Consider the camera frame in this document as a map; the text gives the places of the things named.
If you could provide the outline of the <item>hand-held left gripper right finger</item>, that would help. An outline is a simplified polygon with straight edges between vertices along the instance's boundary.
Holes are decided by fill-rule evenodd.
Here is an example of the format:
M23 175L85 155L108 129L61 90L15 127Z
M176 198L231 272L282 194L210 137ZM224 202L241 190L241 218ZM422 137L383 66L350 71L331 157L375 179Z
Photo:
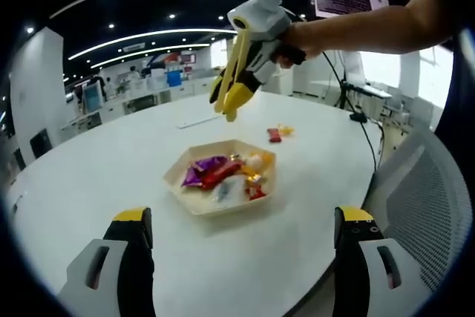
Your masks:
M334 246L334 316L415 316L430 297L416 259L363 209L335 209Z

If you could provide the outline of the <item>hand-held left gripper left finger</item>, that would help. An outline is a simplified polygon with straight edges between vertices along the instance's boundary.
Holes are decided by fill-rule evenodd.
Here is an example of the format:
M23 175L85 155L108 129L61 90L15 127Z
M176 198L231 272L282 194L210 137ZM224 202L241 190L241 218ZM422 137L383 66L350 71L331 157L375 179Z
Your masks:
M71 316L153 316L151 209L116 215L69 264L58 299Z

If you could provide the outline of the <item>person's right hand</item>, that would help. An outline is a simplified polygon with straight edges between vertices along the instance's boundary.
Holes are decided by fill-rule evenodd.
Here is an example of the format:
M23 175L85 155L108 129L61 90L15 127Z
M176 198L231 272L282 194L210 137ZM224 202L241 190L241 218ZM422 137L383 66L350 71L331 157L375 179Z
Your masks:
M319 56L324 50L324 27L320 21L295 22L281 34L283 44L305 52L306 59Z

